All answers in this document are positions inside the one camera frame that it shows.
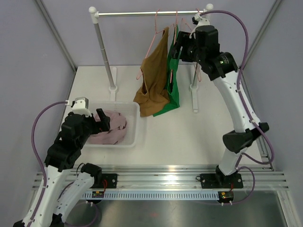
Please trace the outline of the white plastic basket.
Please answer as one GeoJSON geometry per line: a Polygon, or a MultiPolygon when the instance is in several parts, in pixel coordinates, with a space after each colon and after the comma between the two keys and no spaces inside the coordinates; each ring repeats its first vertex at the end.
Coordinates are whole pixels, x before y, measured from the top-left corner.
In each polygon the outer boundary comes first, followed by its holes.
{"type": "Polygon", "coordinates": [[[113,111],[120,113],[122,117],[126,119],[126,133],[122,141],[115,144],[100,144],[95,141],[99,136],[93,135],[89,138],[85,147],[90,148],[131,148],[136,144],[139,127],[139,105],[135,102],[113,102],[113,101],[102,101],[93,102],[89,105],[93,114],[96,115],[96,109],[102,108],[103,111],[113,111]]]}

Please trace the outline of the pink hanger of mauve top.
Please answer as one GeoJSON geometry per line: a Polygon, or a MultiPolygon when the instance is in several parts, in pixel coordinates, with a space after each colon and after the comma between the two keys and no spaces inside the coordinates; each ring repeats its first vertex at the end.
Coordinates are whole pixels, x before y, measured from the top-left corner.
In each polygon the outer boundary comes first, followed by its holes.
{"type": "MultiPolygon", "coordinates": [[[[181,27],[183,27],[183,26],[187,27],[187,29],[189,31],[192,31],[192,26],[189,25],[189,23],[186,21],[186,19],[184,17],[181,19],[181,27]]],[[[201,80],[202,80],[201,70],[199,69],[199,65],[196,63],[193,84],[197,83],[197,82],[201,82],[201,80]]]]}

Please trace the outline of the pink hanger of green top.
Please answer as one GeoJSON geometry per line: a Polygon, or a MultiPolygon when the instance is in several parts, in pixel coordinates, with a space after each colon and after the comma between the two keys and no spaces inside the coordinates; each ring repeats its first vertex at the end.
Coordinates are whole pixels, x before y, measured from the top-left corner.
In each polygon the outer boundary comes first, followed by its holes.
{"type": "MultiPolygon", "coordinates": [[[[171,48],[173,47],[173,45],[176,42],[177,27],[178,27],[178,11],[176,11],[176,19],[175,19],[175,23],[174,23],[174,34],[173,34],[171,48]]],[[[172,77],[173,77],[173,69],[170,70],[170,78],[169,78],[170,84],[172,83],[172,77]]]]}

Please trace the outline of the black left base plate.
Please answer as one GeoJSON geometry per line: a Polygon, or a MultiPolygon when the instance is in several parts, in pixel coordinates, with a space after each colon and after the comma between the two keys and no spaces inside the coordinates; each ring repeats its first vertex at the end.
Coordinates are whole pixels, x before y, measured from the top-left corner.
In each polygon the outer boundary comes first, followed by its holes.
{"type": "Polygon", "coordinates": [[[118,174],[101,174],[95,178],[92,189],[115,189],[117,187],[118,174]]]}

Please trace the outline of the white and silver clothes rack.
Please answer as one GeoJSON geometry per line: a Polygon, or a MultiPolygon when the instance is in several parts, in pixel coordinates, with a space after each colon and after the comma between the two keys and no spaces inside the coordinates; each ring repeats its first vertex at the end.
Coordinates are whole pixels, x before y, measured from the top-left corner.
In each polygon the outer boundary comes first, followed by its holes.
{"type": "MultiPolygon", "coordinates": [[[[203,12],[208,12],[214,9],[213,4],[209,3],[205,6],[205,8],[200,11],[199,9],[196,9],[194,11],[190,10],[185,10],[185,11],[178,11],[178,16],[182,15],[191,15],[194,13],[203,13],[203,12]]],[[[146,12],[113,12],[113,13],[100,13],[97,11],[95,7],[89,7],[89,14],[92,20],[92,23],[95,28],[95,32],[97,35],[98,39],[98,44],[100,46],[100,51],[103,57],[103,62],[105,65],[107,77],[109,80],[109,100],[110,101],[115,101],[116,100],[116,94],[118,91],[118,87],[116,84],[116,78],[117,78],[117,68],[110,68],[109,62],[108,62],[108,57],[107,53],[105,50],[102,34],[100,31],[99,27],[99,18],[100,17],[144,17],[144,16],[155,16],[156,11],[146,11],[146,12]]],[[[173,16],[176,15],[176,11],[159,11],[158,15],[160,16],[173,16]]],[[[198,91],[198,85],[197,83],[193,84],[193,79],[194,79],[194,74],[195,74],[195,66],[191,67],[191,77],[192,81],[189,86],[189,91],[191,93],[191,100],[192,100],[192,110],[194,113],[198,113],[199,107],[198,107],[198,97],[197,97],[197,91],[198,91]]]]}

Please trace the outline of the aluminium mounting rail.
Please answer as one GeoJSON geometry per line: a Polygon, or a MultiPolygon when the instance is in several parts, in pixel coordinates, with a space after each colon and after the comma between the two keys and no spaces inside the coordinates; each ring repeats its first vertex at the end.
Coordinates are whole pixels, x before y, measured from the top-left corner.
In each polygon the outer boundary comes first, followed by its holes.
{"type": "MultiPolygon", "coordinates": [[[[274,171],[270,166],[249,165],[255,176],[256,191],[289,190],[283,172],[274,171]]],[[[196,180],[200,174],[214,173],[214,165],[189,166],[102,166],[105,174],[117,174],[118,190],[200,190],[196,180]]]]}

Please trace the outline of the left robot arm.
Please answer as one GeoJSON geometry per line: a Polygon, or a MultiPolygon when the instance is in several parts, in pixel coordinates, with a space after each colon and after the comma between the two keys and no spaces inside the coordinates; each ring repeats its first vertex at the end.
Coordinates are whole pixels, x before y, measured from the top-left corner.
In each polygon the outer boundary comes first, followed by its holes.
{"type": "Polygon", "coordinates": [[[99,121],[93,114],[88,116],[70,112],[61,131],[48,149],[45,159],[43,182],[27,215],[14,223],[16,227],[62,227],[81,196],[103,183],[101,167],[85,164],[68,190],[61,194],[62,184],[81,155],[81,149],[91,135],[109,131],[110,117],[97,109],[99,121]]]}

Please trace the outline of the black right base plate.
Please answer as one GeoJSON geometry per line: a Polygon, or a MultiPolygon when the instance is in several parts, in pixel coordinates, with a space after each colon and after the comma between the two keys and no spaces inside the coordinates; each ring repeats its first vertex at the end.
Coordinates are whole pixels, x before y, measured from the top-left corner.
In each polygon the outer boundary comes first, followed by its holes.
{"type": "Polygon", "coordinates": [[[200,174],[196,176],[203,189],[242,189],[241,174],[235,173],[224,176],[219,174],[200,174]]]}

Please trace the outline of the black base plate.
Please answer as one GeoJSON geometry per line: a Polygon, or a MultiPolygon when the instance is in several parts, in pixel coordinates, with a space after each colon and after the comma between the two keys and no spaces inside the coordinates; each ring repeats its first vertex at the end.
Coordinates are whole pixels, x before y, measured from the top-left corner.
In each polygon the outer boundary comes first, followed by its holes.
{"type": "Polygon", "coordinates": [[[101,174],[95,178],[92,189],[115,189],[117,187],[118,174],[101,174]]]}
{"type": "Polygon", "coordinates": [[[196,176],[203,189],[242,189],[241,174],[235,173],[224,176],[219,174],[200,174],[196,176]]]}

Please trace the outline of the mauve pink tank top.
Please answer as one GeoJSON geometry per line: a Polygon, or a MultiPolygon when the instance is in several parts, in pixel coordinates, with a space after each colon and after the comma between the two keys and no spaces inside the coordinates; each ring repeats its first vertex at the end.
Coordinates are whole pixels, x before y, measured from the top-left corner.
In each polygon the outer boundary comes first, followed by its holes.
{"type": "Polygon", "coordinates": [[[127,133],[127,120],[119,112],[104,110],[106,116],[110,118],[110,130],[99,134],[91,135],[90,144],[116,145],[122,142],[127,133]]]}

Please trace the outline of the green tank top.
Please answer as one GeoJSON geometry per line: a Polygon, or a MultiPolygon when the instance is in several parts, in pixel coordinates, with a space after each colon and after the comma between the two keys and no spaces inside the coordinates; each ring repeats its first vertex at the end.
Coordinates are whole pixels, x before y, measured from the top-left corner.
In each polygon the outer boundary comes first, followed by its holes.
{"type": "Polygon", "coordinates": [[[153,98],[155,111],[153,116],[164,114],[168,111],[177,109],[180,107],[179,104],[179,90],[177,85],[177,70],[178,70],[178,59],[172,59],[168,53],[164,54],[163,66],[158,66],[156,69],[158,73],[153,75],[153,98]],[[170,70],[173,69],[172,83],[169,83],[170,70]]]}

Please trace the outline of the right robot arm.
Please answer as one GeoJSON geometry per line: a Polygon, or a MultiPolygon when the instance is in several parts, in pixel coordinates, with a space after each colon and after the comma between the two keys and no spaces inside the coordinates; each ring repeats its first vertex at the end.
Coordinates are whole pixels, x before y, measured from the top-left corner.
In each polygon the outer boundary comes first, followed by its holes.
{"type": "Polygon", "coordinates": [[[234,130],[223,135],[225,152],[213,174],[201,174],[198,180],[204,189],[242,188],[241,175],[236,167],[240,156],[265,132],[266,122],[254,114],[242,85],[237,82],[238,67],[229,52],[221,52],[218,30],[212,25],[199,26],[191,34],[180,31],[170,54],[173,59],[196,62],[219,90],[232,118],[234,130]]]}

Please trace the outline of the brown tank top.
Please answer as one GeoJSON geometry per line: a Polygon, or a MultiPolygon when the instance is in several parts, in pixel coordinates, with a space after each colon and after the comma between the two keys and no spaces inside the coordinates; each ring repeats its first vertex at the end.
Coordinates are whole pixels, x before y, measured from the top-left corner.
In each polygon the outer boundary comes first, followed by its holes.
{"type": "Polygon", "coordinates": [[[168,37],[169,28],[166,27],[158,45],[140,66],[143,83],[135,94],[134,102],[140,107],[141,117],[154,115],[169,103],[166,89],[168,37]]]}

